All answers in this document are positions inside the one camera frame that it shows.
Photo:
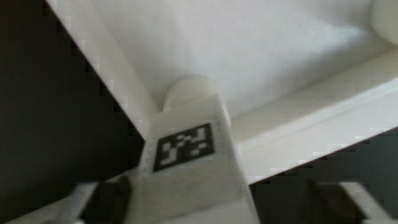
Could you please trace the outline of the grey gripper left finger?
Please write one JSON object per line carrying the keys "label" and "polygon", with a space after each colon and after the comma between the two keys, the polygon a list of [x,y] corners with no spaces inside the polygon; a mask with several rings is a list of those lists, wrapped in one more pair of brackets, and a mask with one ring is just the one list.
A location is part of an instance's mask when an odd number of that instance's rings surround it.
{"label": "grey gripper left finger", "polygon": [[113,182],[83,182],[52,224],[123,224],[132,195],[127,177]]}

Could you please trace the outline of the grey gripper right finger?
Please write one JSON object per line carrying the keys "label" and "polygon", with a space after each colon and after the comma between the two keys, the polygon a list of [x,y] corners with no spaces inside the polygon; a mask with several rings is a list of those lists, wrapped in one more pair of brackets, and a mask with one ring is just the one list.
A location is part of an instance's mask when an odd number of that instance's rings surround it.
{"label": "grey gripper right finger", "polygon": [[308,182],[305,224],[398,224],[360,182]]}

